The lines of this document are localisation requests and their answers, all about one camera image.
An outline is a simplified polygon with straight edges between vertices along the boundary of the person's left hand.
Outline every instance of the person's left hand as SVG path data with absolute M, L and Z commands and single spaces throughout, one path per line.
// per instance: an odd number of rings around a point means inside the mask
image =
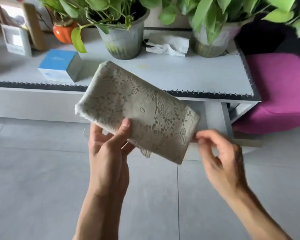
M 115 135 L 102 133 L 94 123 L 90 127 L 89 190 L 99 196 L 115 193 L 124 197 L 129 185 L 127 156 L 135 148 L 127 142 L 131 133 L 131 122 L 124 119 Z

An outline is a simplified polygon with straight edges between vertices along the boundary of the lace fabric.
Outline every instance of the lace fabric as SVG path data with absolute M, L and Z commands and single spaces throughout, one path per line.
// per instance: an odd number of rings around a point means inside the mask
M 75 112 L 113 134 L 129 118 L 132 144 L 177 164 L 200 119 L 184 102 L 111 61 L 99 65 Z

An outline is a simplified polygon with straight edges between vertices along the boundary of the white table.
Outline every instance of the white table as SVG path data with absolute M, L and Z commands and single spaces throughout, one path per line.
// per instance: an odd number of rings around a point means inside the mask
M 188 31 L 145 30 L 190 37 Z M 86 122 L 75 115 L 80 100 L 101 62 L 112 60 L 166 92 L 187 101 L 201 114 L 199 129 L 215 128 L 233 138 L 231 124 L 255 106 L 260 97 L 244 55 L 227 54 L 203 58 L 190 49 L 187 57 L 157 55 L 145 49 L 132 60 L 117 60 L 106 50 L 96 29 L 85 29 L 88 53 L 80 54 L 84 65 L 74 83 L 46 80 L 38 71 L 45 53 L 24 57 L 8 53 L 0 35 L 0 117 Z M 75 50 L 47 34 L 49 48 Z

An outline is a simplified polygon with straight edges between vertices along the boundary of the orange pot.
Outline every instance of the orange pot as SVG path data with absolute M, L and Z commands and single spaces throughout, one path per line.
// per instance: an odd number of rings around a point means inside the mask
M 78 27 L 78 24 L 73 21 L 73 23 L 67 27 L 53 25 L 53 33 L 58 40 L 66 44 L 72 44 L 71 32 L 74 28 Z

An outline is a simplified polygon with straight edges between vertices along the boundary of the flower pot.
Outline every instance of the flower pot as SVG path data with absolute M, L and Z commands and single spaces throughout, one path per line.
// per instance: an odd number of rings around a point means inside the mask
M 71 32 L 76 27 L 78 24 L 74 20 L 70 20 L 67 23 L 54 23 L 52 30 L 56 38 L 62 43 L 72 44 Z
M 128 31 L 110 28 L 109 34 L 105 34 L 97 27 L 105 47 L 114 58 L 119 60 L 130 60 L 140 54 L 145 19 L 149 14 L 150 10 L 147 9 L 146 13 L 141 18 L 131 23 L 131 28 Z
M 242 26 L 251 21 L 252 19 L 225 23 L 219 36 L 211 44 L 208 44 L 206 28 L 202 25 L 200 32 L 192 30 L 190 47 L 196 54 L 207 58 L 224 55 L 229 43 L 237 36 Z

